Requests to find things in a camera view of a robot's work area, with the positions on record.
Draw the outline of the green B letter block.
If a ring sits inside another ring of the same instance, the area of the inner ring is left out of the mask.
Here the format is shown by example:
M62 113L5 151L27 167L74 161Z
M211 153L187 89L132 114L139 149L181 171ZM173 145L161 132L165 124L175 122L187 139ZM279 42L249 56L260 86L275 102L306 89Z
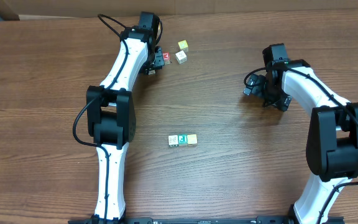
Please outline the green B letter block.
M178 136L177 135L169 135L168 137L168 145L170 147L178 147Z

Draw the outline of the blue X letter block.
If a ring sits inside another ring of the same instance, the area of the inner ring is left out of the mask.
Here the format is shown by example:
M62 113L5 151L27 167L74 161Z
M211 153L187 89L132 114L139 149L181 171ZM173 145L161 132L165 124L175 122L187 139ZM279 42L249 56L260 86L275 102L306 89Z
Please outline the blue X letter block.
M198 138L196 134L188 134L187 135L187 143L189 146L195 146L198 143Z

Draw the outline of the green F letter block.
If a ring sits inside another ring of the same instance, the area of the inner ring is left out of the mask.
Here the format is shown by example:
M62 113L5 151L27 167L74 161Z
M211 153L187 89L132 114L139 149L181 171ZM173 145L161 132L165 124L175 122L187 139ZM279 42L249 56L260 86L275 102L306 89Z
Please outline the green F letter block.
M186 146L187 144L188 144L188 136L186 134L179 134L178 135L178 145Z

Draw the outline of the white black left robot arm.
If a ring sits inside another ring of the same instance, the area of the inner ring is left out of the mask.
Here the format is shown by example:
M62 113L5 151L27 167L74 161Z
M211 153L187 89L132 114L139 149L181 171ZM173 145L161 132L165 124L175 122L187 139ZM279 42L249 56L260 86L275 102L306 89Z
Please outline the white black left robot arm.
M148 75L164 66L157 44L163 24L152 12L142 12L136 26L118 34L120 50L107 77L89 86L86 105L88 134L93 138L99 162L98 201L87 223L123 223L124 169L129 143L135 136L136 118L132 89L138 74Z

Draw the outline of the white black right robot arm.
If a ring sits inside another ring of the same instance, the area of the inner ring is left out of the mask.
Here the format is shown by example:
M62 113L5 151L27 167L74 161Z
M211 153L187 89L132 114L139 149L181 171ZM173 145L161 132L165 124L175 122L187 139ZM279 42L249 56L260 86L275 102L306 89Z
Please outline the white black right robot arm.
M329 211L344 187L358 185L358 102L325 85L305 60L288 57L284 44L262 52L265 75L251 71L244 94L263 99L264 107L286 111L296 100L310 116L306 161L311 171L301 197L288 214L257 217L257 223L344 223Z

